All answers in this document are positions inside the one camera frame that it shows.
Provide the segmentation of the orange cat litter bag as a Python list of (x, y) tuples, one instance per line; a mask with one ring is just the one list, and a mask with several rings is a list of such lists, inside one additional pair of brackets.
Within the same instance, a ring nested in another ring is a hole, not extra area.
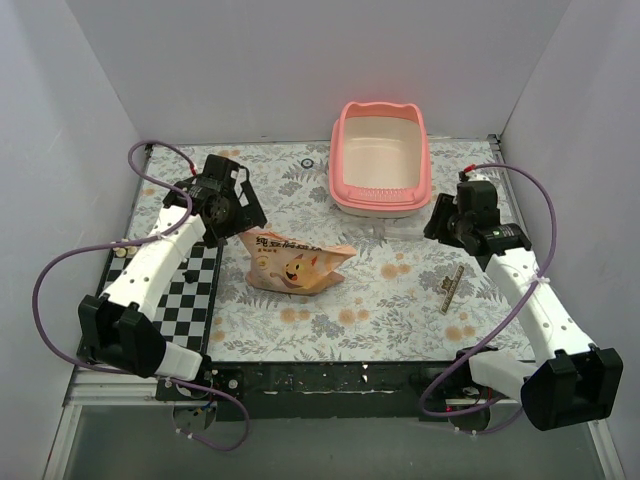
[(251, 257), (248, 284), (291, 295), (316, 295), (343, 282), (336, 269), (356, 255), (349, 245), (319, 247), (258, 229), (239, 238)]

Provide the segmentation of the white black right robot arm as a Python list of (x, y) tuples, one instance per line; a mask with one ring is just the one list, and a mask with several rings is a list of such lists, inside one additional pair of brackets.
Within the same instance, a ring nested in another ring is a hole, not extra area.
[(439, 195), (424, 229), (428, 239), (463, 249), (500, 288), (534, 353), (517, 361), (487, 341), (466, 350), (426, 389), (453, 376), (454, 389), (475, 397), (486, 387), (517, 401), (541, 431), (610, 416), (623, 372), (613, 348), (602, 349), (564, 308), (516, 224), (500, 221), (496, 187), (484, 176), (461, 181), (454, 195)]

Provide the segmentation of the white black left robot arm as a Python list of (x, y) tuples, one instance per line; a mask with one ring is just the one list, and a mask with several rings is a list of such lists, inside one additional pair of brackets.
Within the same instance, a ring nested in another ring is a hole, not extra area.
[(213, 386), (204, 354), (167, 341), (154, 327), (162, 295), (195, 246), (219, 248), (227, 239), (266, 223), (246, 167), (218, 155), (201, 173), (177, 182), (142, 245), (119, 276), (78, 307), (90, 359), (142, 378), (174, 377), (193, 400)]

